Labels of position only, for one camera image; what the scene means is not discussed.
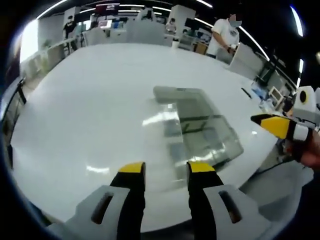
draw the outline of white table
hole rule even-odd
[[[108,185],[126,163],[145,161],[148,182],[142,232],[191,218],[186,187],[163,191],[165,159],[155,147],[149,104],[155,86],[203,89],[238,134],[244,153],[218,174],[239,188],[260,167],[277,139],[250,121],[261,113],[241,90],[248,79],[217,60],[159,45],[84,47],[60,62],[31,94],[16,123],[13,175],[38,208],[66,221],[76,205]]]

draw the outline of desk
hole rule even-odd
[[[34,205],[61,221],[126,163],[145,161],[147,185],[154,183],[160,168],[146,156],[166,154],[147,144],[153,137],[144,137],[142,122],[153,116],[147,102],[154,87],[168,86],[204,90],[237,133],[244,152],[218,174],[239,188],[277,142],[250,121],[261,110],[241,90],[247,82],[219,61],[181,49],[133,43],[80,48],[45,76],[22,110],[11,140],[13,176]],[[142,232],[191,219],[186,187],[152,186]]]

